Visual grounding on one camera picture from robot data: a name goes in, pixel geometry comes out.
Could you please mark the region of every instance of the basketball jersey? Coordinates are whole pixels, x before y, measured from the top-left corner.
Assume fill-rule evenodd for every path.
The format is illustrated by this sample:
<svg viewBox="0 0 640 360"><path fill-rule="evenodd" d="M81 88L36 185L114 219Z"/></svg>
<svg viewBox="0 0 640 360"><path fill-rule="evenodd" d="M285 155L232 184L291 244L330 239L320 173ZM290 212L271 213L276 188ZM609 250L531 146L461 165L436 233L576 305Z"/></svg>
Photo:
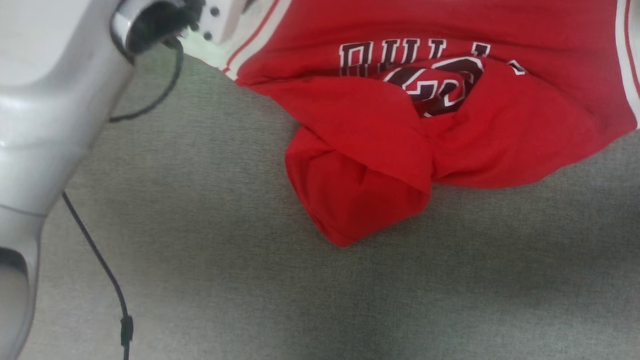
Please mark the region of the basketball jersey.
<svg viewBox="0 0 640 360"><path fill-rule="evenodd" d="M639 0L258 0L188 54L301 127L285 164L339 246L431 183L533 183L638 128Z"/></svg>

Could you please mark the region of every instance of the red jersey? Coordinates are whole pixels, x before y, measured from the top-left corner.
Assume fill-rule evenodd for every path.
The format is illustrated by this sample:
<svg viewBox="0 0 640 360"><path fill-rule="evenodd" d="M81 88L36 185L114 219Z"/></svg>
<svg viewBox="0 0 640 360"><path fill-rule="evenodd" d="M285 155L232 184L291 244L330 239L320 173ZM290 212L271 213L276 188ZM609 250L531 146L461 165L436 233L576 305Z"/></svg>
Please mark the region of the red jersey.
<svg viewBox="0 0 640 360"><path fill-rule="evenodd" d="M431 183L538 181L638 128L640 0L258 0L189 54L302 124L291 183L339 246Z"/></svg>

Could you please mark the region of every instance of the white robotic arm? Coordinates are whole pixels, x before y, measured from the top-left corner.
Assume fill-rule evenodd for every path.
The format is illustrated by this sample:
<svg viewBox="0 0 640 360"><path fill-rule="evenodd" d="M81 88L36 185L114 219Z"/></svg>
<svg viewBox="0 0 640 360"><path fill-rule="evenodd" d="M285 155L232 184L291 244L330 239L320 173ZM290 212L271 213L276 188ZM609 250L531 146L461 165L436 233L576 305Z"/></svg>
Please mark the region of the white robotic arm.
<svg viewBox="0 0 640 360"><path fill-rule="evenodd" d="M191 25L222 42L246 0L0 0L0 360L29 334L40 232L133 75Z"/></svg>

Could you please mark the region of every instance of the black cable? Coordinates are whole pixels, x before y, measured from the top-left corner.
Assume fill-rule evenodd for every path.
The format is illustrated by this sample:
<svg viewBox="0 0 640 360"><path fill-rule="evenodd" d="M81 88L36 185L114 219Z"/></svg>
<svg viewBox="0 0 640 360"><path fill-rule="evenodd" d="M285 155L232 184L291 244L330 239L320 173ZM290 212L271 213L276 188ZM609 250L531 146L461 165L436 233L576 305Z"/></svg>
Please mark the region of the black cable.
<svg viewBox="0 0 640 360"><path fill-rule="evenodd" d="M173 71L173 76L171 78L171 81L169 82L169 85L166 87L164 92L147 107L142 108L131 114L112 117L111 119L109 119L109 122L133 120L142 115L146 115L151 111L153 111L156 107L158 107L158 105L162 104L162 102L166 100L166 98L171 94L171 92L175 88L175 85L178 83L178 79L180 78L180 73L182 72L182 64L184 63L184 49L182 48L182 44L180 43L180 40L176 38L171 38L169 40L166 40L164 44L166 47L169 47L170 49L175 49L175 70Z"/></svg>
<svg viewBox="0 0 640 360"><path fill-rule="evenodd" d="M169 94L171 94L171 92L175 88L175 85L178 83L178 79L180 78L180 73L182 72L182 64L184 63L184 49L182 48L182 44L177 38L166 40L164 44L171 49L175 49L175 52L176 52L175 70L173 71L173 76L167 88L160 95L160 97L158 97L154 102L149 104L146 108L143 108L142 110L136 111L135 113L132 113L132 114L113 117L109 120L109 122L120 122L123 120L132 120L142 115L148 114L151 111L153 111L156 107L158 107L158 105L160 105L169 96ZM104 272L107 273L109 280L113 284L113 288L116 290L116 294L118 295L118 301L120 301L120 307L122 308L122 319L120 320L120 325L121 325L120 344L124 348L123 359L129 360L129 347L131 344L131 340L133 339L133 317L129 315L129 311L127 310L127 302L124 299L124 294L122 293L120 284L118 283L118 280L116 279L116 277L113 275L113 272L109 268L109 265L102 257L100 250L98 250L98 247L95 245L95 242L93 241L91 235L89 234L89 231L84 226L84 223L82 219L80 219L80 216L78 215L73 204L71 204L71 200L69 200L69 196L67 196L67 193L64 191L62 191L62 199L65 201L65 204L67 205L67 208L71 212L71 215L74 217L76 224L80 228L80 231L82 231L82 234L86 239L86 242L89 244L89 246L93 250L95 257L100 262L102 269L104 269Z"/></svg>

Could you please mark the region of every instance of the gray fabric surface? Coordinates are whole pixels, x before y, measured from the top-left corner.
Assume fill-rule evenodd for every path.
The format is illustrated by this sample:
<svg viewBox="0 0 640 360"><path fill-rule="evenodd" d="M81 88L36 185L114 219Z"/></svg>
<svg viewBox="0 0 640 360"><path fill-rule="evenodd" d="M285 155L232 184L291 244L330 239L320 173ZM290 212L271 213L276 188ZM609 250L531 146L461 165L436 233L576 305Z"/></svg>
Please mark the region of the gray fabric surface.
<svg viewBox="0 0 640 360"><path fill-rule="evenodd" d="M119 112L165 86L144 57ZM637 359L640 136L541 183L436 186L349 249L286 178L295 122L187 59L155 113L108 126L68 194L122 283L132 359ZM22 360L120 359L120 308L58 203Z"/></svg>

